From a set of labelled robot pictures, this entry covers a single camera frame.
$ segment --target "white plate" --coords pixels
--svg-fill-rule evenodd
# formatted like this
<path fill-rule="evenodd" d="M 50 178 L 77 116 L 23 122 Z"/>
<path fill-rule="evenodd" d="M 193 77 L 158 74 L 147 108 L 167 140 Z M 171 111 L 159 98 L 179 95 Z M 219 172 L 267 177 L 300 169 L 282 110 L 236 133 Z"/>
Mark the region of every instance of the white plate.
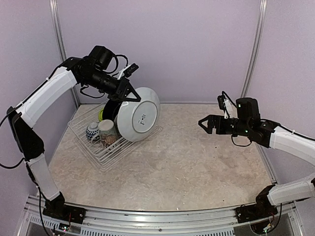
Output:
<path fill-rule="evenodd" d="M 118 115 L 117 126 L 120 134 L 131 142 L 146 138 L 157 124 L 160 103 L 156 92 L 151 88 L 136 88 L 140 102 L 123 102 Z M 132 93 L 127 97 L 136 98 Z"/>

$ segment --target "metal frame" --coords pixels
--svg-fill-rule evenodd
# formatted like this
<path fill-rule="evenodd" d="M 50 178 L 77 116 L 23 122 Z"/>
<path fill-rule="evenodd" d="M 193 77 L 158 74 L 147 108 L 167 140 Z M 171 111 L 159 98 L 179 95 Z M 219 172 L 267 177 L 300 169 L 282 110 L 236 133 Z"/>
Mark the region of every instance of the metal frame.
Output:
<path fill-rule="evenodd" d="M 262 31 L 264 27 L 265 22 L 265 16 L 266 16 L 266 7 L 267 7 L 267 0 L 260 0 L 260 8 L 259 8 L 259 14 L 258 14 L 258 21 L 256 26 L 256 33 L 254 38 L 254 44 L 252 47 L 252 54 L 250 63 L 246 72 L 246 78 L 244 81 L 241 97 L 246 97 L 248 90 L 250 88 L 251 80 L 252 80 L 252 74 L 255 68 L 256 59 L 258 55 L 260 40 L 262 36 Z"/>
<path fill-rule="evenodd" d="M 71 235 L 220 235 L 219 232 L 233 232 L 238 226 L 248 223 L 238 224 L 235 215 L 236 206 L 195 211 L 169 211 L 169 212 L 142 212 L 128 210 L 114 210 L 83 206 L 87 210 L 86 217 L 82 225 L 71 224 L 73 229 L 80 233 Z M 301 223 L 294 204 L 283 204 L 283 214 L 288 214 L 291 219 L 291 226 L 295 236 L 303 236 Z M 39 218 L 38 197 L 29 196 L 20 219 L 20 227 L 17 236 L 25 236 L 30 222 L 41 225 Z M 44 224 L 47 228 L 53 225 L 66 223 L 50 217 L 43 216 Z"/>
<path fill-rule="evenodd" d="M 51 11 L 52 19 L 53 19 L 54 31 L 56 35 L 60 58 L 62 61 L 65 61 L 67 59 L 67 56 L 66 56 L 65 48 L 63 44 L 63 35 L 61 32 L 57 0 L 49 0 L 49 3 L 50 3 L 50 11 Z M 80 101 L 79 101 L 77 91 L 75 90 L 75 88 L 72 88 L 70 91 L 71 91 L 71 96 L 72 96 L 74 105 L 76 109 L 78 109 L 80 106 Z"/>

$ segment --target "patterned mug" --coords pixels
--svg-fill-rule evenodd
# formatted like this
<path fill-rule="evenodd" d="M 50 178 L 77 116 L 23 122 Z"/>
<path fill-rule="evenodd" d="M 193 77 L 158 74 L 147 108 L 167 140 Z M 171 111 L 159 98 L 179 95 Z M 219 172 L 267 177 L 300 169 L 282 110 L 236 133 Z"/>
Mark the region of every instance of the patterned mug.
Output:
<path fill-rule="evenodd" d="M 118 140 L 118 134 L 114 126 L 113 121 L 110 119 L 102 120 L 98 124 L 98 134 L 95 134 L 91 138 L 91 143 L 95 147 L 103 146 L 108 148 Z"/>
<path fill-rule="evenodd" d="M 91 124 L 89 124 L 89 126 L 86 128 L 85 130 L 85 136 L 87 137 L 88 140 L 91 140 L 92 137 L 94 135 L 98 134 L 98 122 L 92 122 Z"/>

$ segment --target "blue and white cup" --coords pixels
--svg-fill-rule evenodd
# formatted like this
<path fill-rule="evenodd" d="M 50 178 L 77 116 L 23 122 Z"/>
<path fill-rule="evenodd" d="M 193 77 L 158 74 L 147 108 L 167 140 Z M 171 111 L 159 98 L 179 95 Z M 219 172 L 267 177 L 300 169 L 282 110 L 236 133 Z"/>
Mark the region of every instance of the blue and white cup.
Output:
<path fill-rule="evenodd" d="M 98 123 L 92 122 L 91 124 L 89 124 L 85 132 L 86 132 L 87 139 L 91 140 L 95 135 L 98 134 Z M 99 136 L 94 138 L 94 141 L 98 141 L 98 140 L 99 140 Z"/>

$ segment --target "black bowl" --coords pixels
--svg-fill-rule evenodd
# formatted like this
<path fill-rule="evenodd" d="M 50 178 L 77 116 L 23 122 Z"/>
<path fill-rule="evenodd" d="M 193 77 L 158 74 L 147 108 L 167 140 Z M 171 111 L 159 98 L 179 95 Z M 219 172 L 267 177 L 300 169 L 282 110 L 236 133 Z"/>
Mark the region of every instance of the black bowl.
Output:
<path fill-rule="evenodd" d="M 103 110 L 103 120 L 110 119 L 114 121 L 121 105 L 122 102 L 108 100 Z"/>

